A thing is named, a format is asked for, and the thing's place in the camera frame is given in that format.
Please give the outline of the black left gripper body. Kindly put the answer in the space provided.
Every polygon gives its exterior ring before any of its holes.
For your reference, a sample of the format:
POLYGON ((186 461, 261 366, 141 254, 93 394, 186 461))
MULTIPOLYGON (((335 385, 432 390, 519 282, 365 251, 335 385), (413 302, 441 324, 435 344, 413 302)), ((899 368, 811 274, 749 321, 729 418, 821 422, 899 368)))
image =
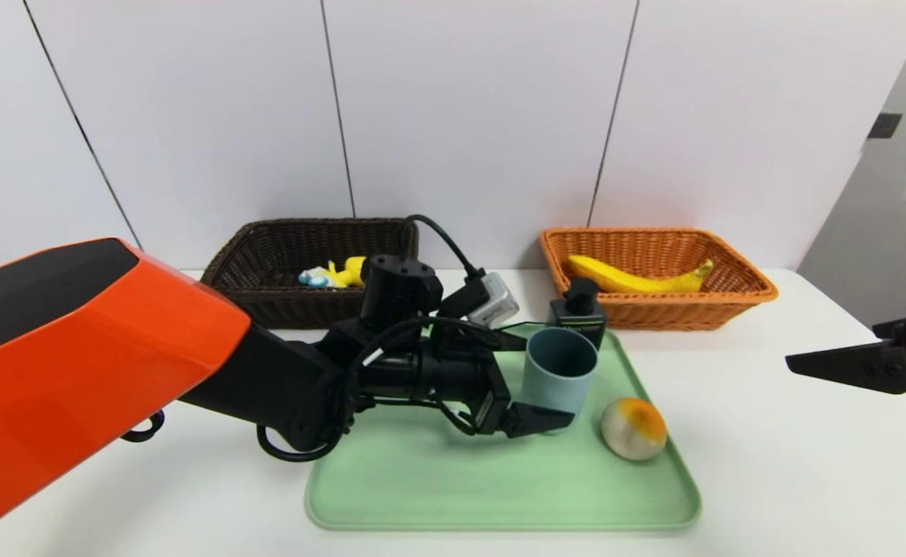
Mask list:
POLYGON ((435 403, 468 435, 499 430, 511 401, 494 350, 480 340, 421 339, 417 363, 417 399, 435 403))

